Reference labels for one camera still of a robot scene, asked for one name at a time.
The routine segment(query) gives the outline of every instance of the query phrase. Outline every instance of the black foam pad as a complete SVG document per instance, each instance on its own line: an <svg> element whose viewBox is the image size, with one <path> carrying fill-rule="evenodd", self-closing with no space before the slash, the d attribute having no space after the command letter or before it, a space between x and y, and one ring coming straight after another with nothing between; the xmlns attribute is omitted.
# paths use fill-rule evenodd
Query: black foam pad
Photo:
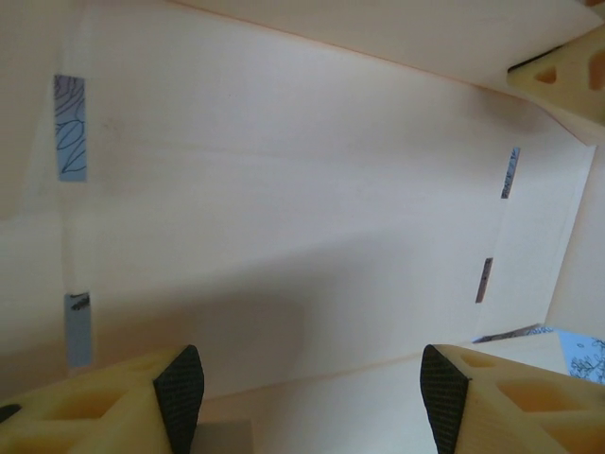
<svg viewBox="0 0 605 454"><path fill-rule="evenodd" d="M204 395L204 372L198 349L187 346L153 380L164 427L174 454L189 454Z"/></svg>

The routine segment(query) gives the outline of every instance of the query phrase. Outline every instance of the cutout slot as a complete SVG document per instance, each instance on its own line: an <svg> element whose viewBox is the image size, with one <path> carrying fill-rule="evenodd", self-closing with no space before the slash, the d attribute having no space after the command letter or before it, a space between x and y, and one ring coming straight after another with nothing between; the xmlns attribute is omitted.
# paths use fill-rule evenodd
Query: cutout slot
<svg viewBox="0 0 605 454"><path fill-rule="evenodd" d="M557 81L557 68L555 66L546 68L544 71L541 71L536 74L535 79L539 80L542 83L552 85Z"/></svg>
<svg viewBox="0 0 605 454"><path fill-rule="evenodd" d="M499 383L498 389L525 412L583 410L564 390L545 380Z"/></svg>
<svg viewBox="0 0 605 454"><path fill-rule="evenodd" d="M588 63L588 74L591 90L603 90L605 88L605 49L596 52Z"/></svg>
<svg viewBox="0 0 605 454"><path fill-rule="evenodd" d="M44 419L99 419L122 395L124 393L108 390L73 393L65 397Z"/></svg>
<svg viewBox="0 0 605 454"><path fill-rule="evenodd" d="M501 199L508 199L510 191L512 190L512 181L514 180L514 174L517 171L517 164L519 163L519 156L521 155L521 149L515 147L512 149L509 158L509 167L507 168L507 175L504 178L504 187L502 188Z"/></svg>
<svg viewBox="0 0 605 454"><path fill-rule="evenodd" d="M488 281L490 279L490 273L492 272L493 258L486 258L483 264L483 272L481 272L481 280L479 281L479 290L476 293L475 303L483 303L485 297L485 290L488 287Z"/></svg>

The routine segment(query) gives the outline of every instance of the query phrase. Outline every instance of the gray surface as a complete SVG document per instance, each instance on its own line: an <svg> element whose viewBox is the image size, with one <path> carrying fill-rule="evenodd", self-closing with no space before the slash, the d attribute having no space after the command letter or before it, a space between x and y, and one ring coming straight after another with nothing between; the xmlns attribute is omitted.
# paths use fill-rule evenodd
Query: gray surface
<svg viewBox="0 0 605 454"><path fill-rule="evenodd" d="M67 364L70 368L90 366L93 363L90 295L65 295L64 306Z"/></svg>

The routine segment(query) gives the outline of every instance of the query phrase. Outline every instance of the wooden plank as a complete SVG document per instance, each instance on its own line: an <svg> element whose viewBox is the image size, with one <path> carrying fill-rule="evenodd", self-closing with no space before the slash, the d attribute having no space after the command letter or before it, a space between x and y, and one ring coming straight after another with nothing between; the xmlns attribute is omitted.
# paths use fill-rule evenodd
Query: wooden plank
<svg viewBox="0 0 605 454"><path fill-rule="evenodd" d="M545 113L164 2L92 11L99 364L192 342L222 395L547 311L591 150ZM535 158L503 201L514 147ZM535 279L476 305L489 256Z"/></svg>
<svg viewBox="0 0 605 454"><path fill-rule="evenodd" d="M510 66L602 24L570 0L177 2L511 94Z"/></svg>

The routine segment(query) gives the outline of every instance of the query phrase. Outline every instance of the plywood wall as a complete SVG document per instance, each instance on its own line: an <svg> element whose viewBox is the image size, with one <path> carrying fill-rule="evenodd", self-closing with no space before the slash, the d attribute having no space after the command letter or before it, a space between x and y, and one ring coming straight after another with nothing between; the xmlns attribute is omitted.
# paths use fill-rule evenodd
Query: plywood wall
<svg viewBox="0 0 605 454"><path fill-rule="evenodd" d="M605 149L596 151L547 322L605 338Z"/></svg>
<svg viewBox="0 0 605 454"><path fill-rule="evenodd" d="M602 24L572 0L176 1L513 94L509 67Z"/></svg>
<svg viewBox="0 0 605 454"><path fill-rule="evenodd" d="M62 355L72 289L97 365L194 343L211 396L544 320L593 150L530 104L160 0L90 2L67 35L89 182L3 225L13 371Z"/></svg>

